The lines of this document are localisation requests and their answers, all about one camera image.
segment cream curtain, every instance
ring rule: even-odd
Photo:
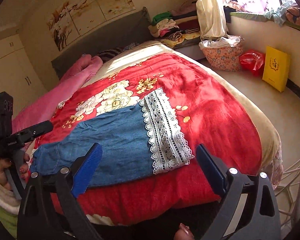
[[[226,35],[225,0],[198,0],[196,3],[201,39]]]

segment floral fabric basket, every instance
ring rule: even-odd
[[[201,50],[213,68],[233,72],[242,71],[239,61],[239,56],[243,53],[241,41],[236,47],[203,48]]]

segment red plastic bag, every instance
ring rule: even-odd
[[[262,76],[266,54],[249,49],[239,57],[243,69],[250,70],[254,76]]]

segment pink pillow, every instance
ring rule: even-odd
[[[86,54],[86,55],[82,55],[73,65],[71,68],[68,69],[68,71],[62,76],[62,78],[60,79],[60,82],[63,82],[65,80],[67,80],[68,78],[76,75],[77,73],[79,73],[80,71],[82,71],[83,69],[85,69],[88,64],[91,61],[91,55],[90,54]]]
[[[50,120],[54,116],[58,104],[70,98],[74,92],[97,73],[102,64],[101,58],[95,57],[85,69],[70,76],[37,99],[32,105],[25,107],[12,120],[12,132],[16,133],[29,126]]]

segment white lace trim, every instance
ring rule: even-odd
[[[150,138],[154,174],[172,171],[194,158],[168,99],[158,88],[139,102]]]

